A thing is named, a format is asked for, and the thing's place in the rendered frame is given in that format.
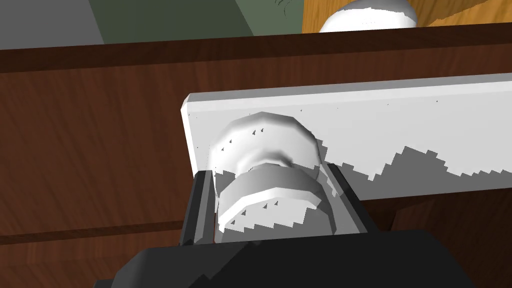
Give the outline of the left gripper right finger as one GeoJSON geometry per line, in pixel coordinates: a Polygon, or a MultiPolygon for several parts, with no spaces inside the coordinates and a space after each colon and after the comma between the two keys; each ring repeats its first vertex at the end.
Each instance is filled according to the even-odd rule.
{"type": "Polygon", "coordinates": [[[379,228],[337,165],[323,162],[319,168],[320,209],[327,214],[333,235],[376,233],[379,228]]]}

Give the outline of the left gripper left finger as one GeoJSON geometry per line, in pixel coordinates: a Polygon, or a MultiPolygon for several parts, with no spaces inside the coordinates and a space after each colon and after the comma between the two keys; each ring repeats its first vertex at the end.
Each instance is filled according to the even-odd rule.
{"type": "Polygon", "coordinates": [[[211,244],[214,242],[216,220],[216,193],[211,170],[199,170],[183,221],[180,246],[211,244]]]}

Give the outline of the white round door knob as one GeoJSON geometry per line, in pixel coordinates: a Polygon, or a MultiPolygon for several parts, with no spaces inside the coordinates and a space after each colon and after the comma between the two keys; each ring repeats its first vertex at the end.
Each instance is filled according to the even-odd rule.
{"type": "Polygon", "coordinates": [[[321,156],[295,118],[258,112],[229,123],[210,145],[216,243],[333,235],[318,181],[321,156]]]}
{"type": "Polygon", "coordinates": [[[407,0],[354,0],[331,15],[320,32],[414,28],[417,22],[417,14],[407,0]]]}

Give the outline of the brown wooden door leaf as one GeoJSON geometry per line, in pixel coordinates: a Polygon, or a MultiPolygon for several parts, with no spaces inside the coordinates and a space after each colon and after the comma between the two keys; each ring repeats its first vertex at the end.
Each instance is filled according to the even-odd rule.
{"type": "Polygon", "coordinates": [[[0,288],[175,246],[195,92],[512,73],[512,23],[0,50],[0,288]]]}

